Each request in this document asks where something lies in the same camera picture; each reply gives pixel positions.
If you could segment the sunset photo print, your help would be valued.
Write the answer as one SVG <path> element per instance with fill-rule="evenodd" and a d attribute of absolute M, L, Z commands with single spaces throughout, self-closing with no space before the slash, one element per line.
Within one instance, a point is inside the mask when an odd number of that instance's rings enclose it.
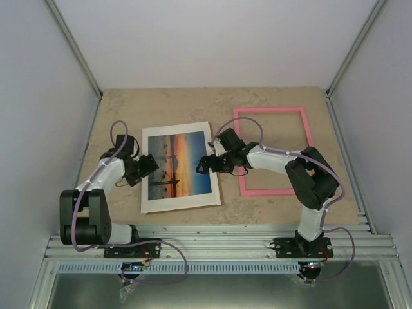
<path fill-rule="evenodd" d="M 148 138 L 148 151 L 159 169 L 148 177 L 148 199 L 160 200 L 210 194 L 210 176 L 196 172 L 207 154 L 202 131 Z"/>

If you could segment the white photo mat board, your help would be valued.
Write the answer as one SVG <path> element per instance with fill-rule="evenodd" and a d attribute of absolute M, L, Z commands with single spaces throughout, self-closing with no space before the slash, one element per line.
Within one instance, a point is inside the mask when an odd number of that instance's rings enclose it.
<path fill-rule="evenodd" d="M 212 149 L 208 142 L 211 141 L 211 126 L 208 122 L 196 122 L 190 124 L 180 124 L 173 126 L 150 127 L 142 130 L 142 153 L 149 155 L 148 138 L 158 135 L 174 135 L 180 133 L 191 133 L 202 131 L 205 135 L 206 156 L 211 155 Z M 160 200 L 148 199 L 148 177 L 142 181 L 141 190 L 141 212 L 144 214 L 166 211 L 177 211 L 182 209 L 192 209 L 195 207 L 207 207 L 221 205 L 218 176 L 214 172 L 207 174 L 210 176 L 212 192 L 195 196 L 185 196 L 180 198 L 168 198 Z"/>

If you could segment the pink picture frame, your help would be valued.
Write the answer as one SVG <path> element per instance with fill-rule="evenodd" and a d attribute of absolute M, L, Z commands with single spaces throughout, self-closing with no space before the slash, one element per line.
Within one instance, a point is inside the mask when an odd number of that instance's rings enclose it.
<path fill-rule="evenodd" d="M 310 129 L 306 110 L 302 106 L 294 107 L 257 107 L 257 108 L 234 108 L 234 118 L 238 118 L 241 113 L 298 113 L 305 131 L 306 141 L 309 146 L 314 146 L 314 139 Z M 239 178 L 239 191 L 241 196 L 290 196 L 294 195 L 293 189 L 247 189 L 245 175 Z"/>

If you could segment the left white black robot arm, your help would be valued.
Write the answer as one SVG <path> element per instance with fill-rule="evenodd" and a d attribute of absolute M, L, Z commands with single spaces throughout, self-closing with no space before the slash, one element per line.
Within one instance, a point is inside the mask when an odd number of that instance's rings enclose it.
<path fill-rule="evenodd" d="M 158 169 L 152 155 L 139 156 L 136 139 L 117 135 L 114 147 L 106 151 L 98 167 L 85 182 L 59 197 L 60 239 L 64 245 L 114 245 L 127 257 L 141 249 L 138 232 L 132 225 L 113 223 L 107 196 L 125 180 L 130 187 Z"/>

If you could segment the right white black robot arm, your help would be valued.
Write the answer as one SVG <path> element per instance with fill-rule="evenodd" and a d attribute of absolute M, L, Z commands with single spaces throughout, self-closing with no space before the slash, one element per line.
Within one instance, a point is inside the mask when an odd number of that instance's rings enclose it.
<path fill-rule="evenodd" d="M 262 169 L 287 175 L 303 206 L 294 236 L 295 249 L 303 257 L 318 251 L 324 236 L 326 210 L 341 184 L 316 148 L 289 152 L 257 142 L 246 144 L 233 129 L 225 130 L 209 145 L 213 153 L 200 158 L 196 166 L 199 174 L 232 173 L 235 167 L 242 167 L 246 171 Z"/>

